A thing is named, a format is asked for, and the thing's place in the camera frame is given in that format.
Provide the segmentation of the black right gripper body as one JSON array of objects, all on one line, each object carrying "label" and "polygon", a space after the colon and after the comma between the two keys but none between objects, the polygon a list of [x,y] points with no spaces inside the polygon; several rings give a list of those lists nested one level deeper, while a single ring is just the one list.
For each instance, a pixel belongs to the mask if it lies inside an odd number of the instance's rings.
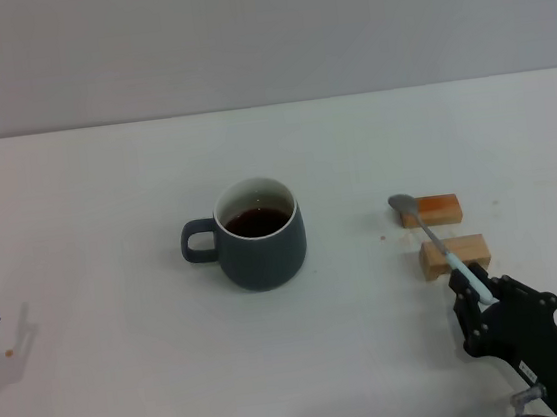
[{"label": "black right gripper body", "polygon": [[500,358],[531,386],[545,389],[543,402],[557,413],[557,297],[499,301],[472,322],[475,355]]}]

